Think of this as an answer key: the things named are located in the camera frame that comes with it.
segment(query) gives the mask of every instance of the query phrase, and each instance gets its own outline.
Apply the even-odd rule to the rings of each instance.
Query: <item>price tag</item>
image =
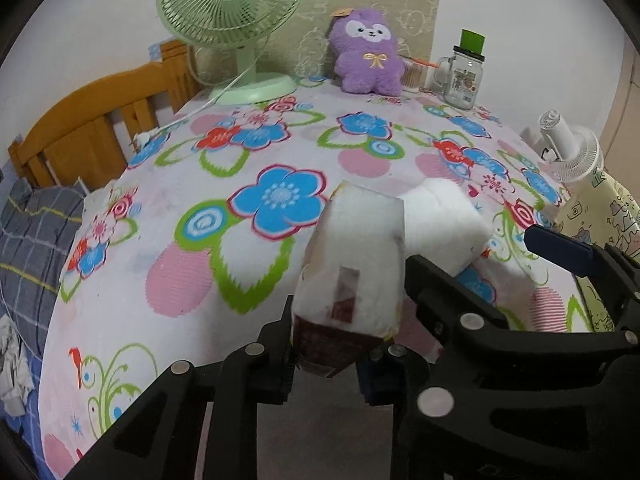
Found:
[[[351,14],[351,11],[353,11],[353,7],[351,7],[351,9],[338,9],[338,10],[334,10],[334,12],[332,12],[331,15],[334,18],[338,18],[340,16],[348,16],[349,14]]]

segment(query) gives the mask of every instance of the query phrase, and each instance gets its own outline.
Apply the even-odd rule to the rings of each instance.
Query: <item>plaid pillowcase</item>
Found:
[[[78,184],[33,190],[22,178],[0,214],[1,304],[40,358],[58,278],[82,221],[83,199]]]

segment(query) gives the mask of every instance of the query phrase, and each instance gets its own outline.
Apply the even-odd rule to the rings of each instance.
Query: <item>wooden headboard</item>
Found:
[[[161,45],[162,61],[98,79],[45,113],[9,156],[34,186],[72,186],[81,177],[89,189],[118,178],[127,166],[108,114],[120,110],[129,137],[158,126],[150,97],[167,92],[177,112],[200,90],[187,64],[187,47]]]

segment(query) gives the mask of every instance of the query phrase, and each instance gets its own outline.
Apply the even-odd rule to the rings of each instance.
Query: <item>fan base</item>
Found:
[[[247,105],[271,101],[292,93],[298,85],[292,77],[277,73],[257,73],[256,81],[248,84],[236,84],[220,96],[216,102],[219,105]],[[218,85],[213,88],[210,99],[216,98],[222,93],[226,85]]]

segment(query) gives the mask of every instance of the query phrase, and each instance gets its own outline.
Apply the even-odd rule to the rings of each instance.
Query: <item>stuffed animal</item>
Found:
[[[342,78],[343,92],[400,95],[404,63],[381,12],[352,10],[335,21],[329,42],[338,55],[334,70]]]

